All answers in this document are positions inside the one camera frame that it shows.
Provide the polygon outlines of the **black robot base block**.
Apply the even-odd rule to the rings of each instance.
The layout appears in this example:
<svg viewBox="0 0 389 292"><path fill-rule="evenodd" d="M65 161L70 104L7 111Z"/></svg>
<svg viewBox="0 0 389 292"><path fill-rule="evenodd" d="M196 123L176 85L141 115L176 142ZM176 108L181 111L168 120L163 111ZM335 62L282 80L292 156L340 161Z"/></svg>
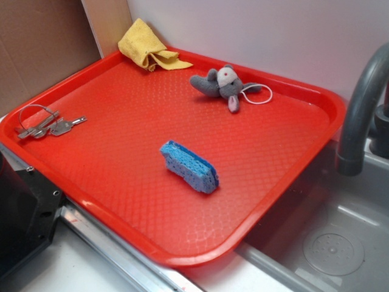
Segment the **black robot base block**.
<svg viewBox="0 0 389 292"><path fill-rule="evenodd" d="M37 170L14 170L1 155L1 280L46 249L63 191Z"/></svg>

